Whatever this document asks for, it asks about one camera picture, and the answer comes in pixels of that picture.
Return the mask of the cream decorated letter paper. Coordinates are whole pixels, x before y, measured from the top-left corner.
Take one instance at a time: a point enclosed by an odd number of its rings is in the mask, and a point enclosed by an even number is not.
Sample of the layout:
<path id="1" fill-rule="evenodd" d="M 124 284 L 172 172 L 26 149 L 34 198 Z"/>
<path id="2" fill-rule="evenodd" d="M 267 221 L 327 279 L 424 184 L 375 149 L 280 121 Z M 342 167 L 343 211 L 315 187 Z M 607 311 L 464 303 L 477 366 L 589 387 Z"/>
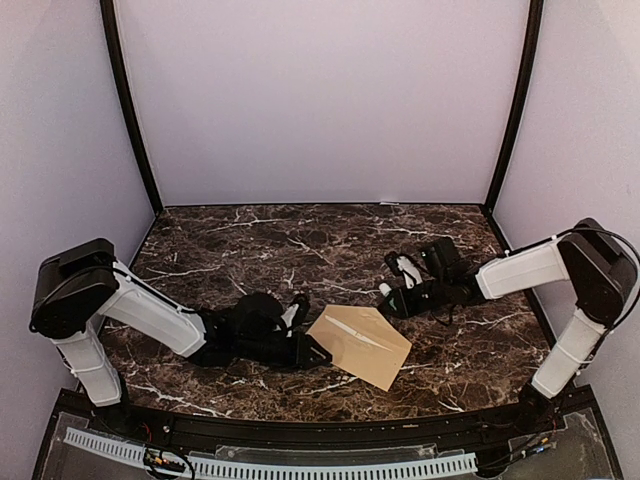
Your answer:
<path id="1" fill-rule="evenodd" d="M 374 346 L 374 347 L 381 348 L 381 349 L 384 349 L 384 350 L 389 351 L 389 348 L 388 348 L 388 347 L 386 347 L 386 346 L 384 346 L 384 345 L 382 345 L 382 344 L 380 344 L 380 343 L 376 342 L 375 340 L 373 340 L 373 339 L 371 339 L 371 338 L 369 338 L 369 337 L 365 336 L 364 334 L 362 334 L 362 333 L 358 332 L 357 330 L 355 330 L 354 328 L 350 327 L 349 325 L 347 325 L 347 324 L 345 324 L 345 323 L 341 322 L 340 320 L 338 320 L 338 319 L 336 319 L 336 318 L 334 318 L 334 317 L 331 317 L 331 316 L 326 316 L 326 317 L 325 317 L 325 319 L 326 319 L 329 323 L 331 323 L 331 324 L 333 324 L 334 326 L 338 327 L 339 329 L 343 330 L 343 331 L 344 331 L 344 332 L 346 332 L 347 334 L 349 334 L 349 335 L 353 336 L 353 337 L 354 337 L 354 338 L 356 338 L 357 340 L 359 340 L 359 341 L 361 341 L 361 342 L 363 342 L 363 343 L 366 343 L 366 344 L 372 345 L 372 346 Z"/>

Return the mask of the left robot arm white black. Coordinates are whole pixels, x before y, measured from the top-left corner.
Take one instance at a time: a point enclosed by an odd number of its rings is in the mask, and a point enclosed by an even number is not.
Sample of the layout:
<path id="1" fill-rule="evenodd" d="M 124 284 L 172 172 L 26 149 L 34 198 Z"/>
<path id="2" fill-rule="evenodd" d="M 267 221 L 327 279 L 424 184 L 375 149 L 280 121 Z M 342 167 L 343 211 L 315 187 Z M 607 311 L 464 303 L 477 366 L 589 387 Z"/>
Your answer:
<path id="1" fill-rule="evenodd" d="M 310 309 L 306 295 L 288 306 L 265 292 L 221 309 L 191 309 L 133 274 L 114 245 L 96 238 L 45 259 L 39 266 L 29 329 L 48 338 L 84 387 L 101 417 L 120 436 L 141 427 L 140 412 L 92 326 L 96 318 L 128 325 L 200 367 L 236 359 L 311 369 L 332 355 L 299 327 Z"/>

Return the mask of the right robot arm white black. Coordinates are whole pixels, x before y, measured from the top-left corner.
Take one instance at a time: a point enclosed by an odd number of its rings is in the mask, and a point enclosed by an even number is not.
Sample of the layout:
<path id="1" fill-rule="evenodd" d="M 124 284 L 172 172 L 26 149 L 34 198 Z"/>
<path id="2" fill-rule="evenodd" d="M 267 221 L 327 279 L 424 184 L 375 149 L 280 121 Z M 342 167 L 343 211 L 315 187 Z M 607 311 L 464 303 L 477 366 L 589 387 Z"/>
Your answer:
<path id="1" fill-rule="evenodd" d="M 639 305 L 638 248 L 593 218 L 479 264 L 463 257 L 448 236 L 425 244 L 417 258 L 391 251 L 385 262 L 403 282 L 380 285 L 378 309 L 396 319 L 453 312 L 519 292 L 536 300 L 546 293 L 571 294 L 568 319 L 553 327 L 553 347 L 523 389 L 531 396 L 511 410 L 510 424 L 521 434 L 547 420 L 546 401 L 593 361 Z"/>

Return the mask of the brown paper envelope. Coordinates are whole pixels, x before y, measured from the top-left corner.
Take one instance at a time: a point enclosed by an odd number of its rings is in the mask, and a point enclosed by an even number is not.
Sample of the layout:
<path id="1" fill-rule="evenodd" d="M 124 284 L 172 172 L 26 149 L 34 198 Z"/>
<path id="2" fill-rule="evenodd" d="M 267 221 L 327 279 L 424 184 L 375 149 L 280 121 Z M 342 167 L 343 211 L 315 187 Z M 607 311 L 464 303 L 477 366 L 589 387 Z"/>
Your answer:
<path id="1" fill-rule="evenodd" d="M 329 323 L 331 316 L 389 348 L 363 343 Z M 332 364 L 345 372 L 388 392 L 407 359 L 412 343 L 401 335 L 373 307 L 327 305 L 308 329 L 332 356 Z"/>

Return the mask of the green white glue stick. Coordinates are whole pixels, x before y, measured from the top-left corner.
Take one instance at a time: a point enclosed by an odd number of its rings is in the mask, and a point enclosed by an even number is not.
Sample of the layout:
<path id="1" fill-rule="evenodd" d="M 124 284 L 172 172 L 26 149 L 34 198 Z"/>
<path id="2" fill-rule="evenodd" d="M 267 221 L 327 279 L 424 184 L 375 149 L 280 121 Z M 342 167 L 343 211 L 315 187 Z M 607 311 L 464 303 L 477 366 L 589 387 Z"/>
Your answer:
<path id="1" fill-rule="evenodd" d="M 392 288 L 387 283 L 381 283 L 378 286 L 378 290 L 384 297 L 386 297 L 391 293 Z"/>

